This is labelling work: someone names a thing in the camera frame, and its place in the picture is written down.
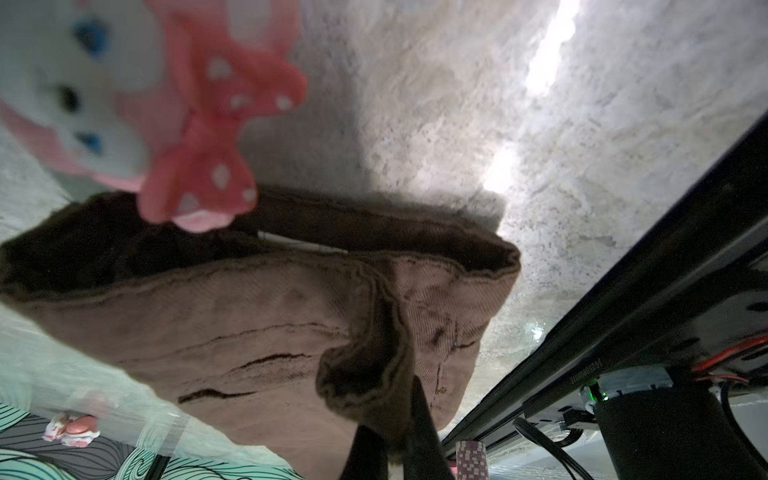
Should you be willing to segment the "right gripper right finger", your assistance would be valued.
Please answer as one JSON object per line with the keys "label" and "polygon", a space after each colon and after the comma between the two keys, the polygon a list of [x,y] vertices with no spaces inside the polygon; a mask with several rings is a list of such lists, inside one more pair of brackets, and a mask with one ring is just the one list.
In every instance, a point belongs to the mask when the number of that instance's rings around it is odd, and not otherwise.
{"label": "right gripper right finger", "polygon": [[410,427],[403,460],[405,480],[453,480],[421,381],[413,378]]}

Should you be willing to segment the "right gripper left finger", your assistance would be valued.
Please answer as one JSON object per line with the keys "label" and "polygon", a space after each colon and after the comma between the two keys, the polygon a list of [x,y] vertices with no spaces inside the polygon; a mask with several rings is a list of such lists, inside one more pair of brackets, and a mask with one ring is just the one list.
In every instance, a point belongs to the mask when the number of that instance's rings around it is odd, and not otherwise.
{"label": "right gripper left finger", "polygon": [[364,425],[357,427],[340,480],[387,480],[386,442]]}

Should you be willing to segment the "brown trousers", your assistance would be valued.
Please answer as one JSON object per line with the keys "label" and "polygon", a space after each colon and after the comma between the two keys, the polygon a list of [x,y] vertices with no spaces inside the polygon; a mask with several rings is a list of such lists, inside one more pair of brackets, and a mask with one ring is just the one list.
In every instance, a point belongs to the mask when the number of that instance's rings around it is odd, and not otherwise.
{"label": "brown trousers", "polygon": [[339,479],[359,425],[402,462],[411,382],[438,431],[521,270],[461,219],[276,187],[225,228],[70,205],[1,247],[1,299],[239,445]]}

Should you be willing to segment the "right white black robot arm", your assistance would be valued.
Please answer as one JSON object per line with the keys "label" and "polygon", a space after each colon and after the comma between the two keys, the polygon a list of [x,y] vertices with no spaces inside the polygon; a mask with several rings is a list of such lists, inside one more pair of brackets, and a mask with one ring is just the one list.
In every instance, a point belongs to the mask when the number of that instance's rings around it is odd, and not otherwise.
{"label": "right white black robot arm", "polygon": [[[618,479],[767,479],[767,460],[735,422],[729,385],[722,402],[694,383],[620,395],[595,407],[597,424]],[[410,419],[402,462],[404,479],[455,479],[437,437],[417,376],[411,382]],[[513,418],[518,435],[545,449],[571,474],[595,479],[563,447],[524,417]],[[339,479],[388,479],[394,449],[359,425]]]}

